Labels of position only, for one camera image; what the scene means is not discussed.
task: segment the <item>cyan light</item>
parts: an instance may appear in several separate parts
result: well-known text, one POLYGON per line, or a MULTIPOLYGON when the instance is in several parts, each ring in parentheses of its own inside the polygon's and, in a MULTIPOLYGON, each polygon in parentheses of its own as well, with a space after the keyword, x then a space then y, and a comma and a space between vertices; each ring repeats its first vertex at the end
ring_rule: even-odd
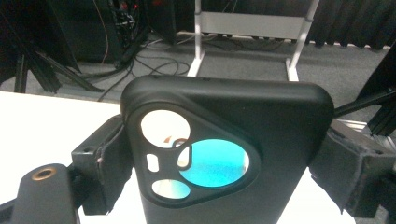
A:
POLYGON ((192 184, 223 187, 240 179, 248 169, 248 154, 233 142, 208 139, 192 144, 191 150, 191 164, 180 173, 192 184))

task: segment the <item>brass insert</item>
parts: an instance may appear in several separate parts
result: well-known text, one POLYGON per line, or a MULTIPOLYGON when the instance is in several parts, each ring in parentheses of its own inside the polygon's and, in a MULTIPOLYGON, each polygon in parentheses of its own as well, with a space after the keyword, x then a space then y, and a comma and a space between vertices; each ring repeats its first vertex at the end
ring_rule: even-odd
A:
POLYGON ((56 169, 55 168, 46 167, 46 168, 43 168, 43 169, 39 170, 35 174, 33 174, 32 179, 35 180, 35 181, 41 181, 41 180, 48 179, 48 178, 52 177, 55 174, 56 174, 56 169))

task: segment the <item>tripod leg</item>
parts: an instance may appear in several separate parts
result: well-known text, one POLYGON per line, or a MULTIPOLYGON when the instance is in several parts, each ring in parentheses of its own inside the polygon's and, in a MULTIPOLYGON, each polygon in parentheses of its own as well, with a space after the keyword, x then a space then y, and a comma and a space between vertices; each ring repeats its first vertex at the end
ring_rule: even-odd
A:
POLYGON ((20 54, 17 62, 17 72, 15 74, 14 91, 19 93, 26 93, 27 72, 29 70, 29 63, 24 54, 20 54))

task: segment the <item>black phone case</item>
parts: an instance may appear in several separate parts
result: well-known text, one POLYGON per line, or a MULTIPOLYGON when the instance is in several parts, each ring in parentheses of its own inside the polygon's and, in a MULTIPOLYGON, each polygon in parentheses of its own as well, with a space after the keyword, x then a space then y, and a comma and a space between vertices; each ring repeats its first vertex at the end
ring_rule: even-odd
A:
POLYGON ((333 113, 329 94, 313 84, 199 77, 137 78, 123 92, 120 106, 148 224, 276 223, 333 113), (190 124, 182 146, 163 149, 146 140, 141 121, 154 110, 176 112, 190 124), (245 175, 219 188, 186 180, 177 158, 186 146, 205 139, 241 146, 249 156, 245 175), (159 172, 149 170, 148 154, 158 157, 159 172), (189 196, 157 195, 151 185, 161 179, 184 183, 189 196))

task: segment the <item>stand base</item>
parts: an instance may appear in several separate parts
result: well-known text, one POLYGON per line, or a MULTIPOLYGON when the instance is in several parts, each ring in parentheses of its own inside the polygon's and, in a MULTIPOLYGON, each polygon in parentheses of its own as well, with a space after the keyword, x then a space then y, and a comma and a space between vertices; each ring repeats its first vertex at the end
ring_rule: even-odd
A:
POLYGON ((197 77, 204 56, 205 56, 205 52, 202 52, 201 58, 194 58, 194 61, 191 64, 187 77, 197 77))
POLYGON ((290 59, 286 59, 286 70, 288 71, 288 81, 299 81, 297 69, 290 67, 290 59))

